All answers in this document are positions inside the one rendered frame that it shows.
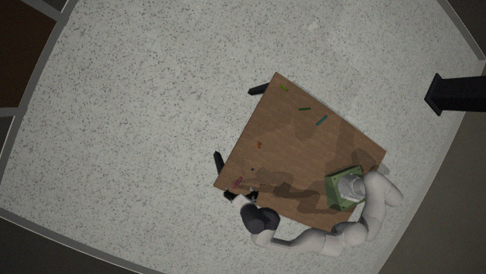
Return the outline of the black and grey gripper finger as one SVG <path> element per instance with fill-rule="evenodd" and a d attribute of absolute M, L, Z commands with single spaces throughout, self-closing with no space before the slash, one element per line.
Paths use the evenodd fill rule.
<path fill-rule="evenodd" d="M 224 192 L 224 197 L 226 197 L 230 202 L 233 201 L 233 199 L 236 198 L 238 194 L 233 194 L 232 192 L 229 192 L 228 187 L 226 187 L 226 192 Z"/>
<path fill-rule="evenodd" d="M 257 195 L 257 194 L 258 194 L 258 191 L 253 190 L 252 186 L 250 186 L 250 191 L 251 191 L 251 193 L 250 193 L 251 195 L 250 195 L 250 194 L 247 194 L 246 196 L 253 197 L 253 198 L 252 198 L 252 200 L 253 200 L 254 202 L 256 202 L 257 197 L 258 197 L 258 195 Z M 256 197 L 256 196 L 257 196 L 257 197 Z"/>

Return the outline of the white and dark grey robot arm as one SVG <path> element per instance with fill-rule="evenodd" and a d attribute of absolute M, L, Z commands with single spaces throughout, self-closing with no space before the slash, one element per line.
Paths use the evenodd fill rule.
<path fill-rule="evenodd" d="M 336 223 L 331 228 L 331 233 L 319 228 L 309 228 L 291 241 L 273 238 L 280 222 L 280 216 L 273 209 L 269 207 L 258 209 L 255 202 L 243 193 L 236 196 L 232 203 L 241 217 L 243 215 L 243 223 L 251 233 L 253 243 L 258 247 L 297 255 L 313 252 L 337 258 L 346 246 L 374 241 L 387 214 L 385 205 L 398 207 L 403 201 L 400 190 L 381 173 L 370 170 L 363 179 L 359 178 L 361 177 L 349 173 L 342 176 L 337 184 L 340 196 L 344 199 L 359 203 L 359 199 L 365 197 L 359 223 L 356 221 Z"/>

